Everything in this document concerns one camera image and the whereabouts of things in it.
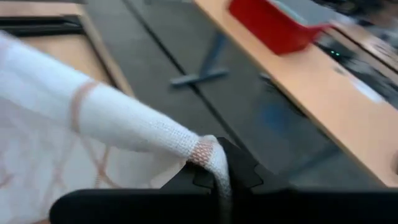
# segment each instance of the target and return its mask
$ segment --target white cloth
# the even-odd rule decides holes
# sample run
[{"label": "white cloth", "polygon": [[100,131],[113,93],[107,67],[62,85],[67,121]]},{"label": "white cloth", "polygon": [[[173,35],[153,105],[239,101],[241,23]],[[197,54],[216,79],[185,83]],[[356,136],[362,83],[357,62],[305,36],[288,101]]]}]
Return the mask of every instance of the white cloth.
[{"label": "white cloth", "polygon": [[0,113],[0,223],[44,219],[76,189],[159,188],[186,159],[214,173],[224,201],[230,195],[214,137],[4,34]]}]

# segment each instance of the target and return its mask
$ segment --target orange stripe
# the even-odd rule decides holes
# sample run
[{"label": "orange stripe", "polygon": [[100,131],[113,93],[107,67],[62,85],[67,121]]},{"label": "orange stripe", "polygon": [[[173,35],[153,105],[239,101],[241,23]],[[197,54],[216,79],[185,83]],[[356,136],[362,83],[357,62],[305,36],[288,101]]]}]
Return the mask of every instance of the orange stripe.
[{"label": "orange stripe", "polygon": [[213,143],[205,138],[200,138],[189,157],[189,160],[199,166],[206,166],[213,153]]},{"label": "orange stripe", "polygon": [[72,129],[75,130],[77,133],[80,132],[79,117],[80,117],[81,102],[92,89],[98,86],[98,84],[99,84],[98,82],[93,82],[93,81],[82,84],[82,86],[80,86],[77,89],[75,95],[72,98],[72,102],[70,104],[71,125]]}]

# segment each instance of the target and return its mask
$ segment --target gray floor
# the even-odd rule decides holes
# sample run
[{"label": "gray floor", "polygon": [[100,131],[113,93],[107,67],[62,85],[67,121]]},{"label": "gray floor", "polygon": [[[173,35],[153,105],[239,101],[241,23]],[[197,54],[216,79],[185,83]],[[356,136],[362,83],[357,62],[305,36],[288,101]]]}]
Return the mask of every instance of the gray floor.
[{"label": "gray floor", "polygon": [[[192,4],[154,1],[145,5],[143,0],[129,1],[184,72],[197,71],[215,31],[213,24]],[[229,137],[191,88],[175,90],[169,86],[169,79],[181,74],[121,0],[88,0],[86,10],[140,100],[200,134]],[[318,17],[317,21],[330,16],[320,14],[326,17]],[[229,68],[230,74],[197,88],[233,134],[268,169],[291,174],[325,152],[336,151],[311,169],[289,175],[290,181],[342,188],[378,185],[339,153],[278,91],[260,80],[259,70],[231,42],[223,51],[219,66]]]}]

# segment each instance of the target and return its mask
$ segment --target wooden board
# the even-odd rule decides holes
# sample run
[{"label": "wooden board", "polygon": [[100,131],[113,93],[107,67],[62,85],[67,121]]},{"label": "wooden board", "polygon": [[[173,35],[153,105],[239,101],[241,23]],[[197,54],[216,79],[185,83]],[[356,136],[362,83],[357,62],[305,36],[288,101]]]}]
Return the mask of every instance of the wooden board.
[{"label": "wooden board", "polygon": [[195,2],[345,152],[388,187],[398,186],[395,108],[359,91],[358,79],[314,45],[277,56],[228,12],[229,0]]},{"label": "wooden board", "polygon": [[110,84],[100,61],[83,35],[56,35],[47,37],[26,37],[25,43],[53,56],[61,62],[90,77]]},{"label": "wooden board", "polygon": [[[116,87],[125,94],[129,96],[134,96],[132,89],[126,80],[126,77],[123,75],[122,71],[118,67],[117,63],[113,60],[112,56],[106,50],[106,47],[99,33],[96,31],[93,23],[90,21],[90,18],[85,14],[80,5],[66,2],[0,2],[0,16],[4,17],[62,15],[78,15],[80,17],[80,21],[83,24],[84,30],[93,42],[93,45],[100,54],[100,57],[105,66],[110,71],[109,75],[111,75],[112,79],[115,81]],[[43,40],[48,40],[49,45],[46,46],[45,41],[40,41],[39,38],[43,38]],[[86,43],[83,39],[79,39],[78,37],[73,37],[72,35],[70,35],[69,37],[63,38],[38,37],[34,39],[27,39],[27,41],[35,47],[38,47],[45,52],[47,51],[48,54],[55,56],[56,58],[62,60],[67,64],[69,64],[68,62],[73,63],[73,65],[70,65],[75,68],[79,67],[84,69],[84,71],[90,71],[90,75],[93,78],[97,78],[104,82],[109,82],[109,77],[105,77],[104,71],[101,71],[100,67],[95,68],[98,65],[98,59],[95,58],[92,50],[89,49],[88,43]],[[71,49],[77,50],[78,46],[83,47],[84,50],[82,51],[81,55],[76,56],[76,58],[89,57],[89,59],[87,59],[87,64],[90,65],[84,65],[83,62],[80,63],[77,61],[77,59],[73,58],[73,54],[77,54],[72,53]]]}]

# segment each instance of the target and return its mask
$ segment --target white knitted fabric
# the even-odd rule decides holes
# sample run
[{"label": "white knitted fabric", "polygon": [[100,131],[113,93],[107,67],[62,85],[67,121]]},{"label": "white knitted fabric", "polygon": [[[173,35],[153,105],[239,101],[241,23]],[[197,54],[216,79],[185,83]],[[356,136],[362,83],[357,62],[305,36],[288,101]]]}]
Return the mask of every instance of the white knitted fabric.
[{"label": "white knitted fabric", "polygon": [[[153,163],[152,166],[156,166],[161,157],[170,158],[169,161],[171,163],[174,161],[174,164],[179,163],[181,158],[191,160],[215,175],[223,202],[227,202],[231,195],[226,156],[214,136],[200,137],[136,99],[110,86],[98,83],[81,72],[4,34],[0,34],[0,108],[8,108],[11,111],[14,110],[13,108],[19,108],[17,110],[23,112],[16,113],[14,116],[26,116],[22,114],[32,113],[32,118],[43,120],[40,124],[32,123],[31,126],[26,126],[26,130],[33,133],[37,131],[38,135],[41,134],[41,129],[35,128],[35,125],[40,126],[44,123],[54,126],[52,130],[59,130],[58,127],[72,128],[81,136],[68,135],[72,136],[71,139],[81,138],[82,148],[92,147],[84,140],[88,136],[89,141],[96,146],[92,147],[94,151],[103,150],[97,149],[100,146],[116,147],[117,150],[126,149],[132,151],[130,152],[133,155],[132,159],[142,155],[142,160]],[[5,128],[2,126],[5,124],[2,123],[1,118],[0,116],[0,130]],[[21,120],[24,122],[26,120],[29,124],[32,121],[25,118]],[[2,140],[7,141],[6,143],[18,144],[17,141],[6,138],[0,138],[0,143],[4,143]],[[14,178],[14,182],[7,179],[6,183],[6,177],[11,175],[6,176],[2,170],[7,168],[11,173],[14,171],[13,177],[16,177],[19,171],[16,171],[18,168],[15,167],[3,167],[1,159],[0,156],[0,208],[12,200],[8,192],[15,192],[15,187],[19,186],[17,178]],[[172,165],[169,163],[164,169],[170,167]],[[46,181],[50,182],[50,179],[42,181],[41,184],[45,185]],[[166,181],[159,183],[157,186],[161,187]],[[7,210],[0,209],[0,223],[36,222],[39,217],[31,213],[16,212],[14,209],[13,212],[24,217],[16,219],[10,215],[10,212],[4,213],[5,211]]]}]

